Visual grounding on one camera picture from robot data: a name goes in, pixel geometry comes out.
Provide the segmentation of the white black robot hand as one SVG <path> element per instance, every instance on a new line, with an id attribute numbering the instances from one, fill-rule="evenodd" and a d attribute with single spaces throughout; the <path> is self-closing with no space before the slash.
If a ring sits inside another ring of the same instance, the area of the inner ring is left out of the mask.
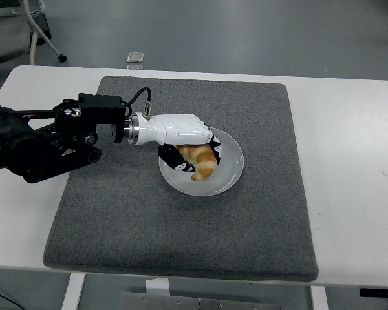
<path id="1" fill-rule="evenodd" d="M 211 150 L 211 159 L 219 164 L 222 146 L 216 135 L 193 114 L 161 114 L 132 116 L 133 132 L 129 143 L 143 145 L 157 142 L 158 155 L 169 167 L 176 171 L 198 172 L 197 160 L 189 160 L 182 150 L 197 150 L 207 147 Z"/>

